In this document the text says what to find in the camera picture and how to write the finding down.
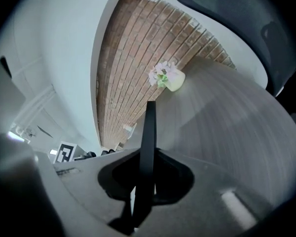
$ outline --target office chair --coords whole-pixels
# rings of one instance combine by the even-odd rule
[[[272,95],[296,71],[296,0],[178,1],[223,24],[247,43],[266,70],[266,90]]]

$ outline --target black object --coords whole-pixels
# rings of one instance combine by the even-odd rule
[[[0,58],[0,62],[4,68],[4,70],[8,73],[9,77],[12,78],[11,71],[9,69],[8,63],[6,62],[6,58],[3,56]]]
[[[48,132],[46,132],[43,128],[37,126],[39,128],[39,130],[41,130],[43,133],[45,133],[47,136],[54,138],[53,136],[51,136]]]
[[[152,206],[176,203],[192,188],[191,170],[156,148],[155,102],[147,102],[141,148],[103,167],[98,181],[109,197],[125,201],[121,217],[109,225],[126,235],[144,221]],[[130,193],[134,187],[136,198],[131,215]]]
[[[108,154],[108,151],[106,151],[106,150],[103,150],[102,153],[101,153],[102,156],[105,156],[107,154]]]
[[[65,236],[29,145],[9,140],[1,134],[0,166],[0,224],[8,218],[8,227],[0,227],[1,233],[33,236],[33,229],[39,229],[43,235]],[[20,224],[22,220],[29,225]]]
[[[91,156],[91,157],[96,157],[97,155],[95,154],[95,152],[89,151],[87,153],[87,155]]]
[[[178,0],[220,22],[256,53],[276,95],[296,70],[296,0]]]

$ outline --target gray table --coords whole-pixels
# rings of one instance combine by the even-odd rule
[[[296,125],[263,88],[194,58],[177,92],[157,99],[157,146],[227,170],[276,206],[296,189]],[[124,149],[141,144],[144,117]]]

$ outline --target pink flower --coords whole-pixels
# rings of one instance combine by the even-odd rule
[[[155,83],[157,82],[157,79],[155,78],[156,76],[155,76],[154,70],[151,70],[149,72],[148,76],[149,76],[149,82],[150,82],[151,86],[154,86]]]
[[[167,62],[167,61],[162,62],[162,66],[163,66],[163,67],[165,67],[165,66],[167,66],[167,65],[168,65],[168,62]]]
[[[161,63],[158,63],[156,66],[154,66],[154,69],[156,69],[158,75],[163,75],[163,66]]]
[[[168,73],[168,72],[173,72],[173,71],[175,71],[176,68],[177,68],[177,66],[174,65],[174,62],[172,62],[172,63],[169,62],[169,63],[164,67],[164,69],[166,70],[167,73]]]

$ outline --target flower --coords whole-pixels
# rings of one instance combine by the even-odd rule
[[[158,63],[156,66],[154,66],[154,69],[156,69],[157,75],[163,75],[163,66],[161,63]]]
[[[157,79],[155,78],[154,70],[151,70],[149,72],[148,76],[149,76],[149,82],[150,82],[151,86],[155,85],[155,83],[157,82]]]
[[[173,62],[158,63],[148,74],[150,84],[153,86],[157,83],[158,87],[164,87],[166,81],[174,81],[178,75],[176,69],[177,67]]]

